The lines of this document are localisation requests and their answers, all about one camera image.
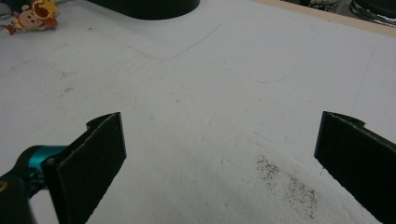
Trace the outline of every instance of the black base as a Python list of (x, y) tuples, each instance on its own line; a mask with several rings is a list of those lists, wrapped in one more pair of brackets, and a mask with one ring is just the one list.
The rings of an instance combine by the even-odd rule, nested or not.
[(376, 14), (396, 18), (396, 3), (394, 0), (355, 0), (355, 2)]
[(323, 112), (315, 158), (384, 224), (396, 223), (396, 145), (364, 122)]
[(196, 9), (200, 0), (89, 0), (141, 20), (166, 20)]

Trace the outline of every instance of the white surface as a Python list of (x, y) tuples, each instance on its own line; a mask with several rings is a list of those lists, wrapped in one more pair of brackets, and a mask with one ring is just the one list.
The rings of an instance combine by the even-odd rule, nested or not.
[[(128, 158), (89, 223), (377, 223), (313, 154), (323, 110), (396, 141), (396, 39), (249, 1), (59, 9), (55, 30), (0, 33), (1, 174), (120, 111)], [(47, 192), (31, 203), (56, 222)]]

